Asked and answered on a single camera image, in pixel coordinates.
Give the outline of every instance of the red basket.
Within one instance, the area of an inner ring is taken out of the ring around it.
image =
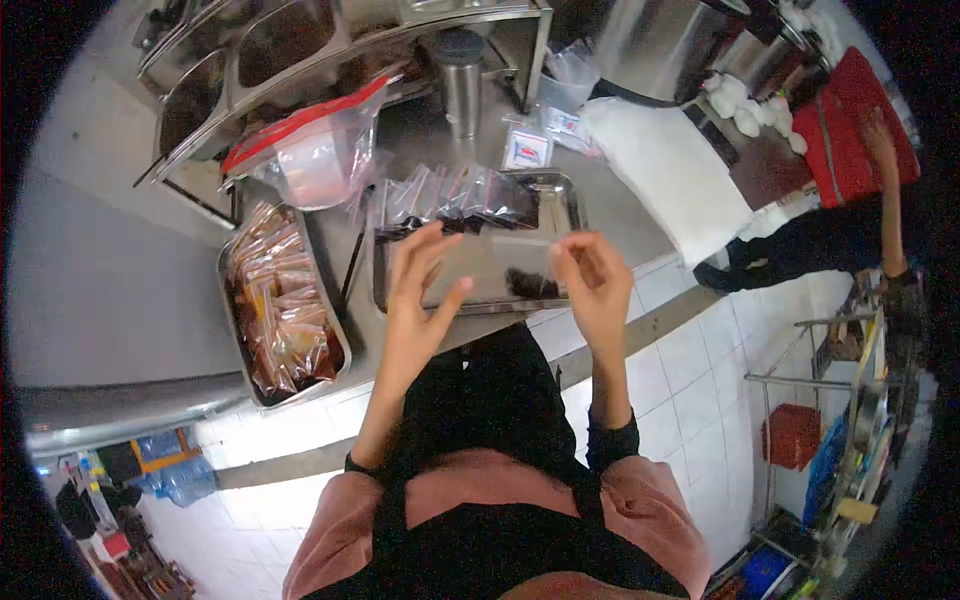
[[[770,416],[772,458],[767,458],[767,423],[761,426],[763,458],[774,465],[804,470],[820,445],[820,411],[808,406],[781,404]]]

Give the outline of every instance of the right hand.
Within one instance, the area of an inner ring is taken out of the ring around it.
[[[883,111],[880,107],[866,111],[860,117],[860,136],[863,145],[879,168],[884,178],[898,176],[897,149],[894,147],[894,136],[883,121]]]
[[[598,231],[575,231],[551,249],[557,278],[566,285],[573,318],[594,360],[622,363],[624,324],[634,275]]]

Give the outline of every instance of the black apron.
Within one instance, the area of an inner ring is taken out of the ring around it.
[[[451,397],[455,407],[444,405]],[[407,394],[404,425],[373,519],[371,562],[306,599],[496,598],[558,571],[687,597],[646,552],[605,527],[600,478],[574,458],[560,386],[525,325],[431,361]],[[568,485],[580,517],[532,504],[464,503],[407,530],[407,482],[439,456],[474,447]]]

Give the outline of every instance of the left hand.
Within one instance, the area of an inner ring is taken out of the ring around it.
[[[443,263],[446,252],[463,240],[463,234],[444,236],[435,221],[399,242],[387,298],[387,335],[374,392],[399,399],[437,352],[450,323],[473,287],[472,277],[461,277],[444,301],[427,314],[420,304]]]

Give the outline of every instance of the label sticker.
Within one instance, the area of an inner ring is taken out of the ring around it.
[[[526,132],[510,131],[504,169],[536,169],[547,166],[550,140]]]

